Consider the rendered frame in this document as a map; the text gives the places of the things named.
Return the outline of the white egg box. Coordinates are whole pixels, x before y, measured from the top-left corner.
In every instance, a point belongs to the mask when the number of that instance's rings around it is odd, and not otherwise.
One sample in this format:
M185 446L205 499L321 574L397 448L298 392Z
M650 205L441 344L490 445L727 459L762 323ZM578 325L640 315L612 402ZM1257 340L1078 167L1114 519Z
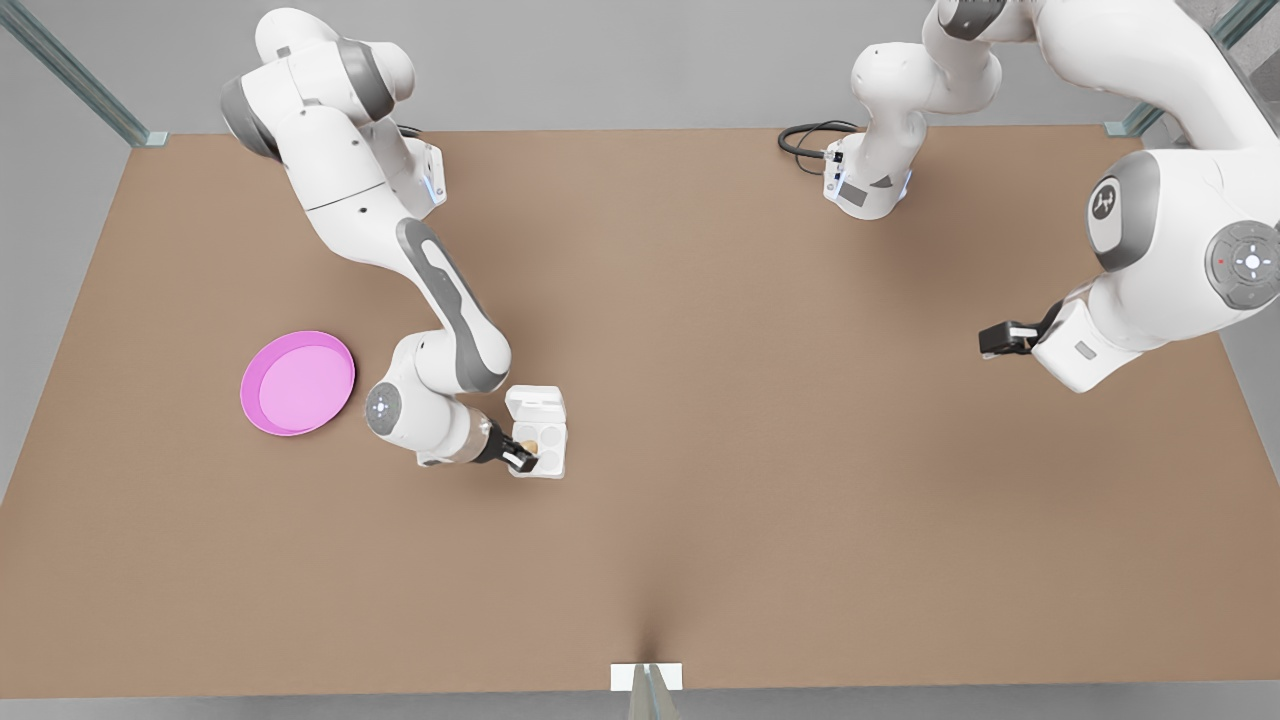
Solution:
M531 471L508 469L512 477L554 478L564 477L567 454L567 413L561 388L557 386L511 386L506 391L506 405L513 421L511 432L517 443L534 442L538 446L538 464Z

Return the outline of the pink round plate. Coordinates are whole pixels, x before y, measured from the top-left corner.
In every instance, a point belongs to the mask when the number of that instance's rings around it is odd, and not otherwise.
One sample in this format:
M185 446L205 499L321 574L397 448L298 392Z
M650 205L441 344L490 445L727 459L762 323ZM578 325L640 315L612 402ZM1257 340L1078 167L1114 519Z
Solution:
M347 345L320 331L280 336L250 360L239 383L247 420L271 436L302 436L328 424L355 388Z

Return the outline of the silver frame post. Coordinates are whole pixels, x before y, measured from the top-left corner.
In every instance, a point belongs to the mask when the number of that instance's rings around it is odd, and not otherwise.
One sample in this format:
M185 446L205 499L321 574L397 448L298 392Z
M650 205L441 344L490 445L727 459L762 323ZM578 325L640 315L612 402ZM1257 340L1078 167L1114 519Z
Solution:
M166 145L168 132L148 129L20 0L0 0L0 26L131 147Z
M1151 131L1198 149L1280 138L1280 0L1161 0L1161 13L1124 29L1125 61L1111 94L1135 100L1107 136Z
M611 665L611 691L630 692L627 720L682 720L672 696L682 689L682 664Z

